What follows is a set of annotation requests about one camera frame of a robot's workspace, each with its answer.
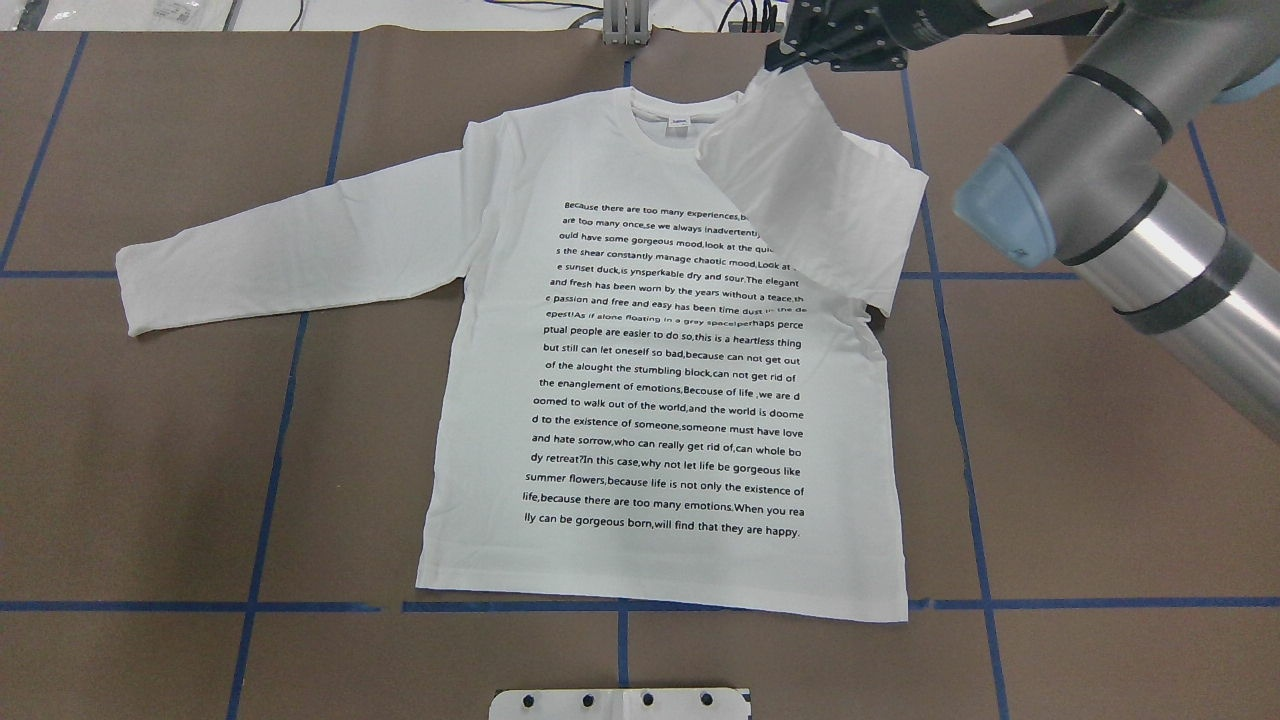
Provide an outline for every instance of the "blue tape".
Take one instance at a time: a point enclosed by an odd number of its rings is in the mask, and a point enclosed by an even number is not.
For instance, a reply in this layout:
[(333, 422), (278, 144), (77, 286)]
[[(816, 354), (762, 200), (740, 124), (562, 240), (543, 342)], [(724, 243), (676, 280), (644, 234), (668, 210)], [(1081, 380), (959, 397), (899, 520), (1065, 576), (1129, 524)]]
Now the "blue tape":
[(338, 152), (342, 150), (342, 131), (347, 124), (347, 101), (351, 99), (351, 78), (356, 73), (356, 54), (360, 51), (360, 33), (351, 33), (351, 46), (347, 49), (347, 73), (342, 81), (342, 96), (338, 100), (338, 123), (333, 128), (333, 145), (329, 146), (329, 170), (324, 183), (333, 184), (338, 176)]
[(666, 600), (628, 600), (627, 610), (632, 612), (748, 612), (741, 607), (694, 605), (692, 602), (671, 602)]
[(253, 612), (381, 612), (365, 602), (257, 602)]
[[(351, 33), (347, 49), (347, 69), (342, 79), (342, 95), (338, 99), (338, 119), (333, 128), (333, 142), (329, 146), (329, 165), (325, 170), (325, 184), (333, 184), (338, 173), (338, 155), (342, 151), (342, 132), (347, 119), (347, 102), (351, 99), (351, 79), (356, 70), (356, 55), (360, 50), (360, 33)], [(262, 524), (257, 533), (257, 551), (253, 555), (253, 575), (250, 580), (248, 609), (244, 611), (244, 625), (241, 629), (241, 646), (236, 656), (236, 674), (232, 676), (230, 698), (227, 702), (227, 720), (236, 720), (239, 714), (241, 692), (244, 688), (244, 673), (248, 669), (248, 651), (253, 639), (253, 618), (257, 612), (257, 598), (262, 589), (262, 570), (266, 566), (266, 547), (271, 537), (271, 519), (275, 514), (275, 498), (280, 487), (280, 468), (284, 464), (284, 439), (289, 432), (293, 416), (293, 396), (298, 383), (298, 361), (302, 357), (302, 341), (307, 334), (310, 313), (298, 316), (298, 332), (293, 341), (293, 357), (289, 360), (289, 380), (284, 388), (284, 409), (280, 413), (280, 427), (275, 436), (275, 454), (271, 457), (271, 478), (266, 486), (266, 501), (262, 507)]]
[(402, 612), (617, 612), (616, 600), (513, 600), (494, 602), (404, 602)]
[(27, 202), (36, 188), (36, 178), (40, 177), (40, 168), (45, 164), (45, 154), (49, 152), (49, 143), (54, 138), (54, 128), (58, 127), (58, 119), (63, 114), (67, 95), (72, 90), (72, 81), (76, 79), (76, 69), (79, 68), (79, 60), (84, 55), (84, 44), (87, 42), (88, 33), (82, 32), (79, 41), (76, 44), (76, 53), (72, 55), (72, 64), (67, 68), (67, 78), (63, 79), (63, 88), (58, 92), (58, 101), (54, 102), (54, 113), (49, 117), (49, 124), (45, 126), (45, 136), (40, 140), (40, 149), (36, 150), (36, 160), (31, 164), (31, 173), (27, 174), (27, 184), (22, 188), (22, 197), (18, 200), (17, 210), (14, 210), (9, 234), (5, 236), (4, 247), (0, 249), (0, 270), (9, 264), (9, 254), (13, 252), (13, 245), (18, 241), (18, 229), (22, 227), (22, 218), (27, 214)]
[(1213, 202), (1213, 214), (1217, 215), (1217, 222), (1226, 225), (1226, 210), (1222, 209), (1222, 199), (1217, 195), (1217, 183), (1213, 182), (1213, 173), (1208, 169), (1208, 158), (1204, 156), (1204, 146), (1201, 145), (1196, 123), (1187, 123), (1187, 135), (1192, 138), (1196, 160), (1201, 165), (1201, 174), (1204, 176), (1204, 184), (1208, 186), (1208, 199)]
[(244, 602), (118, 600), (6, 600), (0, 612), (244, 612)]
[[(902, 79), (902, 102), (906, 108), (906, 127), (911, 135), (911, 159), (916, 169), (924, 170), (924, 161), (920, 155), (920, 137), (915, 124), (915, 106), (911, 102), (911, 81), (906, 70), (899, 72)], [(942, 356), (947, 368), (947, 386), (951, 391), (951, 413), (955, 419), (956, 433), (960, 437), (960, 454), (964, 460), (965, 492), (969, 496), (969, 529), (973, 534), (973, 555), (978, 566), (978, 587), (982, 598), (991, 601), (991, 582), (987, 575), (987, 551), (982, 538), (982, 519), (978, 514), (978, 493), (973, 483), (973, 464), (969, 457), (969, 436), (965, 432), (964, 407), (960, 404), (960, 382), (956, 377), (955, 354), (951, 347), (951, 329), (947, 324), (946, 301), (942, 296), (942, 272), (938, 266), (938, 252), (933, 238), (933, 218), (929, 214), (929, 197), (925, 193), (920, 205), (920, 217), (924, 220), (924, 242), (929, 251), (929, 273), (933, 277), (933, 300), (937, 306), (938, 329), (942, 333)], [(1000, 638), (996, 633), (996, 614), (991, 607), (983, 610), (983, 619), (987, 625), (987, 651), (991, 655), (991, 675), (996, 689), (996, 705), (1000, 710), (1001, 720), (1009, 720), (1009, 693), (1005, 689), (1005, 669), (1000, 659)]]
[(940, 600), (938, 610), (1107, 610), (1160, 607), (1280, 607), (1280, 597), (1065, 597)]

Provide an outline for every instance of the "t-shirt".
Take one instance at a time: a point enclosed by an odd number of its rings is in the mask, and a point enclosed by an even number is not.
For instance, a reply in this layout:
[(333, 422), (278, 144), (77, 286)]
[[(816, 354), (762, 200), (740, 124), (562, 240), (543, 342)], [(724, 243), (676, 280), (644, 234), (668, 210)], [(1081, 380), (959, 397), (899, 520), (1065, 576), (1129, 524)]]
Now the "t-shirt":
[[(891, 310), (923, 176), (832, 131), (819, 155), (908, 187), (841, 208), (874, 209), (882, 237), (762, 240), (699, 163), (723, 154), (709, 128), (749, 109), (765, 140), (750, 152), (795, 154), (768, 140), (785, 132), (769, 99), (817, 95), (803, 72), (782, 78), (698, 104), (617, 88), (508, 111), (458, 151), (125, 247), (129, 334), (465, 277), (419, 587), (905, 620), (867, 305)], [(732, 192), (763, 184), (744, 200), (756, 208), (838, 179), (764, 173)], [(842, 249), (838, 287), (796, 269), (823, 266), (823, 247)]]

